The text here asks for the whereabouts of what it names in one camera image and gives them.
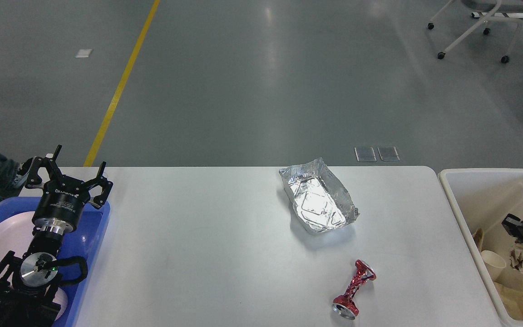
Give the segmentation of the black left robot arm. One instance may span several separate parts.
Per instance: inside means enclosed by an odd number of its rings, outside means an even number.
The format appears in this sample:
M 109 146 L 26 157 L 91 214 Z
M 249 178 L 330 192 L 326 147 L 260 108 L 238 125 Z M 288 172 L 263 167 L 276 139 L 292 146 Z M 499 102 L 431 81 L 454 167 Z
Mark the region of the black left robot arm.
M 39 188 L 42 197 L 32 217 L 33 239 L 17 257 L 8 251 L 0 261 L 0 327 L 50 327 L 60 305 L 54 302 L 61 287 L 84 281 L 89 273 L 81 255 L 59 258 L 66 234 L 77 230 L 85 205 L 100 209 L 113 183 L 104 176 L 102 162 L 95 178 L 79 180 L 57 166 L 58 145 L 52 157 L 34 157 L 26 188 Z

